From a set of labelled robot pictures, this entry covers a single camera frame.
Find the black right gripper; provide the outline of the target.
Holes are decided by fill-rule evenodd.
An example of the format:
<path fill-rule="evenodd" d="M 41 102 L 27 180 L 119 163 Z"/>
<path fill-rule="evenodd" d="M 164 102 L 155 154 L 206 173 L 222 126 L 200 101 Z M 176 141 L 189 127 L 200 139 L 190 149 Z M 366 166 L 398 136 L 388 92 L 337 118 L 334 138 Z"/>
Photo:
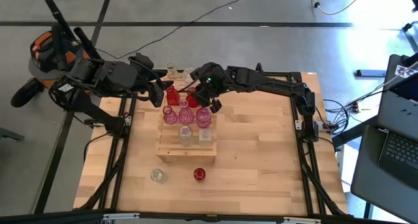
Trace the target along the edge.
<path fill-rule="evenodd" d="M 195 99 L 198 104 L 202 107 L 210 106 L 213 114 L 218 113 L 222 107 L 220 100 L 213 99 L 211 102 L 210 98 L 218 97 L 226 92 L 227 75 L 225 70 L 217 63 L 205 63 L 192 71 L 191 77 L 193 80 L 199 81 L 199 84 L 195 87 Z"/>

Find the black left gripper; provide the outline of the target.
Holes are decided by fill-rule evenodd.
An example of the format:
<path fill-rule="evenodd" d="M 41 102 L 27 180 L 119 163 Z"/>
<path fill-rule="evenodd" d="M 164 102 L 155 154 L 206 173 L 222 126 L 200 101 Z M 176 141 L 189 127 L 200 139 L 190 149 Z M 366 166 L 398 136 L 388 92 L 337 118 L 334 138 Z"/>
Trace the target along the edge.
<path fill-rule="evenodd" d="M 163 102 L 163 86 L 172 86 L 173 80 L 165 80 L 163 71 L 142 71 L 135 79 L 135 91 L 144 94 L 146 91 L 154 107 L 160 107 Z"/>

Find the small red glass vase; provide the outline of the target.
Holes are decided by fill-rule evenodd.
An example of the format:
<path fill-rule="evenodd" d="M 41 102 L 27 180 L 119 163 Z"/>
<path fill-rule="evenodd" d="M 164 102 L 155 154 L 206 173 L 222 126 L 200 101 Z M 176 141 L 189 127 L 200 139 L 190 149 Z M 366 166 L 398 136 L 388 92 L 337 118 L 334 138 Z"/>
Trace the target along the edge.
<path fill-rule="evenodd" d="M 170 86 L 166 89 L 167 92 L 167 104 L 170 106 L 178 106 L 180 104 L 180 94 L 174 86 Z"/>
<path fill-rule="evenodd" d="M 199 107 L 199 103 L 197 102 L 197 100 L 193 96 L 193 94 L 195 92 L 196 92 L 195 87 L 190 87 L 190 88 L 187 89 L 187 97 L 185 99 L 188 103 L 188 107 L 190 107 L 190 108 L 198 108 Z"/>

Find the pink round glass vase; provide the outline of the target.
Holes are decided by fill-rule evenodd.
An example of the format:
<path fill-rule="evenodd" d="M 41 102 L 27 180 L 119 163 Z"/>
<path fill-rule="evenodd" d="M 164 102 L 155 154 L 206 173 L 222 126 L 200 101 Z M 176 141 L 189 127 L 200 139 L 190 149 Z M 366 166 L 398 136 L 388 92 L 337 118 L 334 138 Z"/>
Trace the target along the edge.
<path fill-rule="evenodd" d="M 163 121 L 168 125 L 174 125 L 178 121 L 178 116 L 173 111 L 171 106 L 165 106 L 163 108 Z"/>
<path fill-rule="evenodd" d="M 207 108 L 199 108 L 196 112 L 196 123 L 200 128 L 208 128 L 212 122 L 211 112 Z"/>

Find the small clear glass vase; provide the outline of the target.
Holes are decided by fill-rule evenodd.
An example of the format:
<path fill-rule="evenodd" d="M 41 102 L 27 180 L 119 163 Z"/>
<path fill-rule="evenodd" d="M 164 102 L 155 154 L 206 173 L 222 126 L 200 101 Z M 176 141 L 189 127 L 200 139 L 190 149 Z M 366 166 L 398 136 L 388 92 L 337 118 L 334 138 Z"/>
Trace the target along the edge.
<path fill-rule="evenodd" d="M 165 180 L 165 175 L 161 169 L 155 168 L 150 172 L 150 178 L 154 182 L 162 183 Z"/>
<path fill-rule="evenodd" d="M 190 67 L 190 68 L 186 68 L 183 73 L 182 73 L 182 80 L 186 83 L 186 84 L 190 84 L 193 81 L 193 78 L 191 77 L 191 73 L 195 70 L 195 68 Z"/>
<path fill-rule="evenodd" d="M 179 77 L 179 72 L 177 70 L 177 62 L 169 61 L 166 64 L 166 69 L 167 69 L 167 76 L 169 78 L 178 78 Z"/>

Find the pink ribbed conical vase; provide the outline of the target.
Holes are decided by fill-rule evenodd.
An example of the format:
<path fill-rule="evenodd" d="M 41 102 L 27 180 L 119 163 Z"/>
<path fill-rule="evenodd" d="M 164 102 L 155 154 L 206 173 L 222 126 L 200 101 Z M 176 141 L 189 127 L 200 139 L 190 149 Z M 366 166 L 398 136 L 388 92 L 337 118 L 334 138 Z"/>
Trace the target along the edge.
<path fill-rule="evenodd" d="M 194 122 L 195 116 L 190 109 L 188 102 L 186 100 L 180 101 L 180 111 L 178 114 L 178 119 L 183 125 L 190 125 Z"/>

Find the clear square diamond-cut vase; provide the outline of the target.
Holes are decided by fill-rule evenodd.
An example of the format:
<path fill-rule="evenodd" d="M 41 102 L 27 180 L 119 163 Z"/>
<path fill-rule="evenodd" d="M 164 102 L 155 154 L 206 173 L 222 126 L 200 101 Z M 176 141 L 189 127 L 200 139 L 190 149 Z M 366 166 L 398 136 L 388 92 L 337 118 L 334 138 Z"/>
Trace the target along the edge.
<path fill-rule="evenodd" d="M 212 130 L 199 129 L 199 146 L 210 147 L 212 145 Z"/>

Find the clear round faceted vase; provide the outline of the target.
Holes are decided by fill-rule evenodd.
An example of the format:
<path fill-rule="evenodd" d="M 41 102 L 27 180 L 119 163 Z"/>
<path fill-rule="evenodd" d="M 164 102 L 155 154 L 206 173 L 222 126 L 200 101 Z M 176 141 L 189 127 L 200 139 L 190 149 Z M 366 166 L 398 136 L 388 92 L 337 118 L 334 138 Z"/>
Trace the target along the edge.
<path fill-rule="evenodd" d="M 193 130 L 190 126 L 181 126 L 178 131 L 178 136 L 182 146 L 188 147 L 193 145 Z"/>

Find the wooden slatted shelf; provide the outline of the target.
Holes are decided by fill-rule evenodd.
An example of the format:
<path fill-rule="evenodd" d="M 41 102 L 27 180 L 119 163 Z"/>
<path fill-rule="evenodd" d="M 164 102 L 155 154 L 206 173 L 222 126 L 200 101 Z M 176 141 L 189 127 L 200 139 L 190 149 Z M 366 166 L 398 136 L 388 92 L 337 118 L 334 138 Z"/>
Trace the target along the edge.
<path fill-rule="evenodd" d="M 180 94 L 180 100 L 185 100 L 187 97 L 187 89 L 195 87 L 195 85 L 188 86 L 182 79 L 169 78 L 173 80 L 173 86 Z M 163 98 L 163 105 L 160 109 L 160 120 L 157 126 L 157 137 L 155 143 L 155 154 L 163 161 L 188 159 L 188 160 L 199 160 L 205 159 L 213 161 L 217 156 L 217 133 L 216 133 L 216 116 L 212 115 L 212 122 L 208 128 L 200 128 L 196 123 L 196 112 L 199 108 L 191 108 L 195 119 L 194 122 L 188 126 L 193 130 L 193 145 L 184 147 L 180 143 L 178 131 L 183 124 L 180 123 L 179 119 L 176 124 L 168 125 L 163 121 L 163 108 L 170 106 L 167 104 L 167 92 Z M 180 106 L 171 106 L 175 113 L 179 114 Z M 199 146 L 199 129 L 211 129 L 212 130 L 212 145 L 210 147 Z"/>

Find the orange black vacuum cleaner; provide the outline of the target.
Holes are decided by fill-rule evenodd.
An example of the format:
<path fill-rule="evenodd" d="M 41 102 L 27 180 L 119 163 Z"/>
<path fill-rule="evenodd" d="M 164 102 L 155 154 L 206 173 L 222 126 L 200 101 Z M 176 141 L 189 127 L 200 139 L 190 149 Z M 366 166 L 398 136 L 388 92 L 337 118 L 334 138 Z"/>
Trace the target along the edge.
<path fill-rule="evenodd" d="M 81 28 L 74 32 L 79 40 L 72 38 L 72 31 L 54 23 L 49 31 L 37 37 L 29 46 L 28 70 L 32 75 L 12 96 L 10 104 L 19 108 L 26 105 L 36 94 L 49 89 L 57 78 L 72 69 L 78 59 L 90 59 L 91 41 Z"/>

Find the grey floor object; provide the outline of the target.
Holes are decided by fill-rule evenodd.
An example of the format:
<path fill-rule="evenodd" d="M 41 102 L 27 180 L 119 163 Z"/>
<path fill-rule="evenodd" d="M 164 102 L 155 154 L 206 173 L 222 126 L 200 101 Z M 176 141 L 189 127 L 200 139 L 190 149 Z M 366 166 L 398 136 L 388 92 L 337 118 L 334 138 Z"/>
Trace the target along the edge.
<path fill-rule="evenodd" d="M 0 127 L 0 139 L 2 138 L 10 138 L 16 141 L 22 141 L 25 137 L 23 135 Z"/>

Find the grey side desk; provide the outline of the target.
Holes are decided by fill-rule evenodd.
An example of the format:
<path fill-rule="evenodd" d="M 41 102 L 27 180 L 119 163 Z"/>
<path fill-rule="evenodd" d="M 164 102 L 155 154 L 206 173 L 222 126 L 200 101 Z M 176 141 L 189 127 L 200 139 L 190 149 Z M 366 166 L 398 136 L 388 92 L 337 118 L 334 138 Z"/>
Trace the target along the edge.
<path fill-rule="evenodd" d="M 364 128 L 351 192 L 386 212 L 418 224 L 418 190 L 378 165 L 385 135 L 374 127 Z"/>

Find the grey laptop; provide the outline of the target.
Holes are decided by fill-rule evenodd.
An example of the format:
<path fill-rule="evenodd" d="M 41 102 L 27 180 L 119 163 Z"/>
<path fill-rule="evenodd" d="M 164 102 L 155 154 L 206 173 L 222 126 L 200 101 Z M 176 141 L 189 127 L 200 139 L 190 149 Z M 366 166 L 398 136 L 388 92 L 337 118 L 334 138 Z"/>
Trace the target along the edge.
<path fill-rule="evenodd" d="M 388 130 L 378 165 L 418 189 L 418 53 L 389 56 L 378 127 Z"/>

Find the black chair base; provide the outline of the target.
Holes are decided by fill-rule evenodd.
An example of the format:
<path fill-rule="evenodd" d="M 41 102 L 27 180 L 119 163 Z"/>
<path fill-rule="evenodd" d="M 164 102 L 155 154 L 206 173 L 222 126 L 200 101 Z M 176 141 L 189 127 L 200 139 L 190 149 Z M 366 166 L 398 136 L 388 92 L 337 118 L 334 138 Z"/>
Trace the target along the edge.
<path fill-rule="evenodd" d="M 418 44 L 416 43 L 415 39 L 413 38 L 413 35 L 410 33 L 410 29 L 415 25 L 418 24 L 418 21 L 413 21 L 410 23 L 407 23 L 402 27 L 402 30 L 412 48 L 412 50 L 417 53 L 418 52 Z"/>

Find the black aluminium table frame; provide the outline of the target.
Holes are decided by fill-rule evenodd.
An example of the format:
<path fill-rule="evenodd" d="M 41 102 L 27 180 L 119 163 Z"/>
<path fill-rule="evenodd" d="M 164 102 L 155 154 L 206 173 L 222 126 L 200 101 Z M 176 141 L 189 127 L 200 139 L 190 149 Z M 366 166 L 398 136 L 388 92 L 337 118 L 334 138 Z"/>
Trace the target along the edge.
<path fill-rule="evenodd" d="M 335 205 L 346 211 L 334 147 L 320 134 L 314 143 L 298 135 L 294 100 L 261 91 L 229 92 L 220 98 L 216 116 L 217 156 L 163 161 L 155 154 L 160 108 L 150 103 L 124 104 L 132 115 L 128 142 L 113 142 L 102 128 L 93 131 L 74 207 L 88 200 L 118 162 L 94 208 L 111 208 L 141 218 L 218 221 L 275 221 L 329 214 L 312 183 L 317 178 Z M 151 180 L 159 168 L 165 180 Z M 196 182 L 193 171 L 206 179 Z"/>

